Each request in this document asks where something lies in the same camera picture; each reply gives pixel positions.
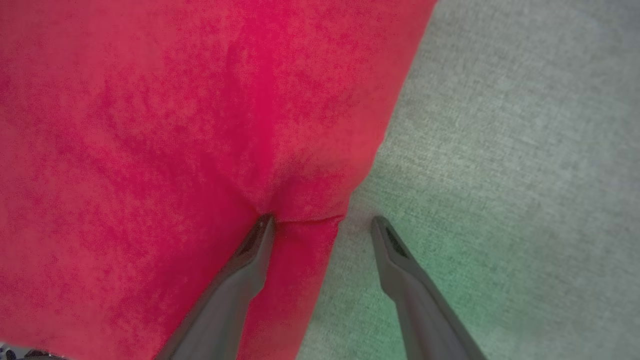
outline gray fabric surface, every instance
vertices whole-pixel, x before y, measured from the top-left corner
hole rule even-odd
[[[375,213],[489,359],[640,359],[640,2],[440,2],[298,359],[404,358]]]

